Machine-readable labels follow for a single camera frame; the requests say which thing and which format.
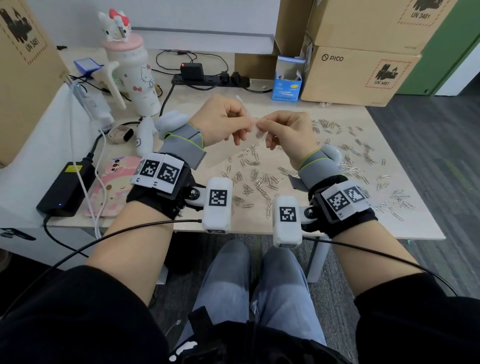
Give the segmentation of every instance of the blue box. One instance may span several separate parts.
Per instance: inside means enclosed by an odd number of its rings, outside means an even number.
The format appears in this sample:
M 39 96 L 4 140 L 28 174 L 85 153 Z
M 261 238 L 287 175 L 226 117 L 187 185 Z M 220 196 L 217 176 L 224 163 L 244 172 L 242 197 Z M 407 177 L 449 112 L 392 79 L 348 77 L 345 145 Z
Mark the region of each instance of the blue box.
M 278 56 L 275 69 L 275 84 L 272 100 L 297 102 L 302 83 L 301 72 L 305 60 Z

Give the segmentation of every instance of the forearm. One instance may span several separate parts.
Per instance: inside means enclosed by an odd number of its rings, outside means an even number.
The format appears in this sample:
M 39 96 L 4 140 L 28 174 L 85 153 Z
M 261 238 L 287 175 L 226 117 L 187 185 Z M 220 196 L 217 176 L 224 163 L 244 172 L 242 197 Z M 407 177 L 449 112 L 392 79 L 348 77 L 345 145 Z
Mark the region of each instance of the forearm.
M 377 250 L 416 263 L 402 244 L 376 220 L 345 230 L 332 240 Z M 355 296 L 381 283 L 422 272 L 408 264 L 358 249 L 335 245 L 334 250 Z
M 113 221 L 106 235 L 148 222 L 169 220 L 157 210 L 137 201 L 129 202 Z M 100 242 L 86 265 L 118 279 L 148 304 L 167 255 L 173 224 L 127 231 Z

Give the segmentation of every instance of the power strip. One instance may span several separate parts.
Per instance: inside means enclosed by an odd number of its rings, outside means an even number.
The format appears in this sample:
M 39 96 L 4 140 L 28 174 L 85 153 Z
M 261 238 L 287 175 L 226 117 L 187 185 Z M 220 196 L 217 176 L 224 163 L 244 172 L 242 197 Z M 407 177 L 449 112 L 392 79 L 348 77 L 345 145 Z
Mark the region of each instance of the power strip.
M 250 78 L 245 76 L 240 76 L 238 72 L 232 73 L 232 76 L 229 76 L 227 72 L 222 72 L 221 74 L 208 76 L 204 75 L 203 80 L 188 80 L 184 81 L 181 74 L 176 74 L 173 76 L 172 83 L 176 85 L 190 85 L 190 86 L 219 86 L 219 87 L 239 87 L 247 88 L 250 87 Z

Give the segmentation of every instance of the right hand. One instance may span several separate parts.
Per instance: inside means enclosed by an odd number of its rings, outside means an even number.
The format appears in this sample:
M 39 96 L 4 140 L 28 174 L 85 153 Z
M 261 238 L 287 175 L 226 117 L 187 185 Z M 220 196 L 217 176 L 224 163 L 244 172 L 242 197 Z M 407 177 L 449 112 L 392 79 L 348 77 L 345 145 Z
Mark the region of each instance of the right hand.
M 261 118 L 257 126 L 268 132 L 266 147 L 274 150 L 276 146 L 282 146 L 296 170 L 309 154 L 318 149 L 307 112 L 276 111 Z

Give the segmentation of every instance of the leg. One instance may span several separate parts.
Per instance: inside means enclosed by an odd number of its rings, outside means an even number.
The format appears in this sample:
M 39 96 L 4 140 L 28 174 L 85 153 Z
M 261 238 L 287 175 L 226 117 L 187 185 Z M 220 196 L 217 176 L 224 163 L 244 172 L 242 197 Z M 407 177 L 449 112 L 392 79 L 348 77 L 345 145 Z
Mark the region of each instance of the leg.
M 330 240 L 328 236 L 324 236 L 322 239 Z M 330 249 L 330 244 L 323 242 L 314 242 L 313 250 L 310 254 L 310 262 L 308 264 L 307 270 L 307 282 L 308 283 L 317 283 L 322 274 L 322 269 L 324 267 L 325 259 L 327 258 L 328 250 Z
M 226 243 L 205 274 L 192 311 L 205 306 L 213 324 L 248 321 L 250 254 L 238 240 Z M 190 322 L 183 329 L 176 347 L 193 335 Z
M 262 259 L 251 308 L 261 325 L 326 345 L 307 280 L 289 249 L 270 248 Z

